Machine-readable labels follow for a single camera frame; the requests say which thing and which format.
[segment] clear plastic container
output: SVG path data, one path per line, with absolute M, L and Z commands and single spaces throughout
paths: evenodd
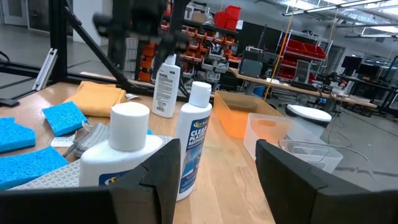
M 321 169 L 332 173 L 343 155 L 335 147 L 326 143 L 301 142 L 288 139 L 281 139 L 279 147 L 299 159 Z
M 243 144 L 253 159 L 256 159 L 258 139 L 265 139 L 329 173 L 332 173 L 343 159 L 343 155 L 334 147 L 285 117 L 250 113 Z
M 214 111 L 228 135 L 243 139 L 249 113 L 283 117 L 262 99 L 226 91 L 214 94 Z

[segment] white plastic bottle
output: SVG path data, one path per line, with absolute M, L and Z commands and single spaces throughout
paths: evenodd
M 180 67 L 175 65 L 176 55 L 170 55 L 160 66 L 156 75 L 152 112 L 165 118 L 174 114 L 180 83 Z
M 112 107 L 109 139 L 81 155 L 80 187 L 108 185 L 159 150 L 163 140 L 147 135 L 149 113 L 140 103 Z
M 193 190 L 212 106 L 211 85 L 193 82 L 189 102 L 181 107 L 175 137 L 181 141 L 181 179 L 177 200 Z

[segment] clear plastic restorer bottle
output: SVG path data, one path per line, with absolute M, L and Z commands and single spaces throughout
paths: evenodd
M 193 190 L 212 106 L 211 85 L 193 82 L 189 102 L 181 107 L 175 137 L 181 141 L 181 179 L 177 200 Z
M 170 55 L 156 75 L 152 112 L 164 118 L 174 114 L 181 68 L 175 65 L 176 55 Z

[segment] bottle cap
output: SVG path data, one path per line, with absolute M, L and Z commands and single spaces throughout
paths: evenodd
M 175 65 L 175 58 L 176 58 L 176 54 L 173 55 L 169 55 L 166 60 L 164 61 L 164 63 L 166 63 L 167 65 Z
M 149 108 L 140 103 L 120 103 L 111 110 L 109 145 L 120 151 L 136 151 L 145 147 Z
M 193 82 L 189 103 L 193 106 L 205 108 L 209 104 L 211 85 L 204 82 Z

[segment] orange cloth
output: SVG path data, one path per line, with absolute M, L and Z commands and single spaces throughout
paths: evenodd
M 110 117 L 112 106 L 126 101 L 126 91 L 116 85 L 83 81 L 68 101 L 73 101 L 84 115 Z

